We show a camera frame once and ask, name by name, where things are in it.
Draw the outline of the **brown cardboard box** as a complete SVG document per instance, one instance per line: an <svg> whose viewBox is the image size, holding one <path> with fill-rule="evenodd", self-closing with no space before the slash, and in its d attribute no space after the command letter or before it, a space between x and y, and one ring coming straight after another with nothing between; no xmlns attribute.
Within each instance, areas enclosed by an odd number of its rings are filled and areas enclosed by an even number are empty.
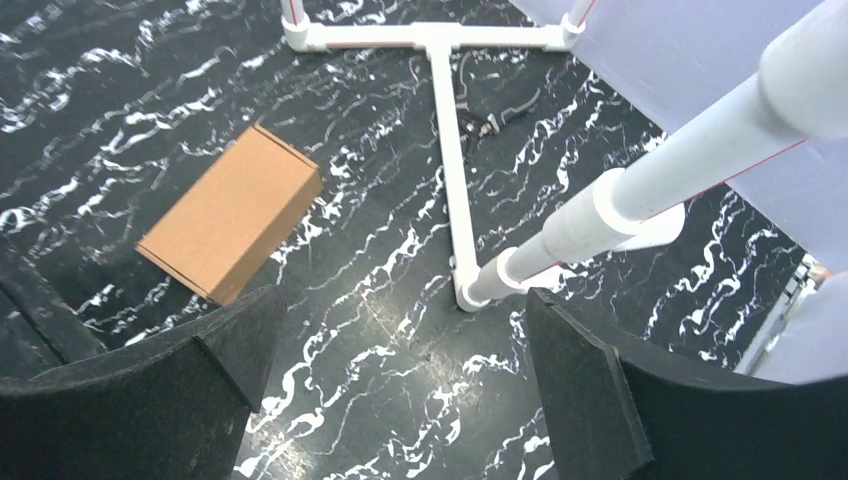
<svg viewBox="0 0 848 480"><path fill-rule="evenodd" d="M206 301L233 303L321 194L319 166L255 125L142 237L136 250Z"/></svg>

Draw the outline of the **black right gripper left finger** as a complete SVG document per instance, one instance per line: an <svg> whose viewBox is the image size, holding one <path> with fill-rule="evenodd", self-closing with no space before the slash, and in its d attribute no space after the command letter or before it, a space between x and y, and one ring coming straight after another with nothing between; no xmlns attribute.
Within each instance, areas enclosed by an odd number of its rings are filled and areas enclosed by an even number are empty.
<svg viewBox="0 0 848 480"><path fill-rule="evenodd" d="M5 479L227 479L285 303L265 286L152 337L1 382Z"/></svg>

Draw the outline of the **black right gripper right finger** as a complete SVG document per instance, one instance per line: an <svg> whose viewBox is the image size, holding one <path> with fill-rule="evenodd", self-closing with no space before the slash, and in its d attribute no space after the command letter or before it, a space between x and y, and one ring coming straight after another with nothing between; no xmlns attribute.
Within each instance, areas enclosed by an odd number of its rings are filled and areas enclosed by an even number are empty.
<svg viewBox="0 0 848 480"><path fill-rule="evenodd" d="M562 479L843 479L847 380L740 375L526 297L526 332Z"/></svg>

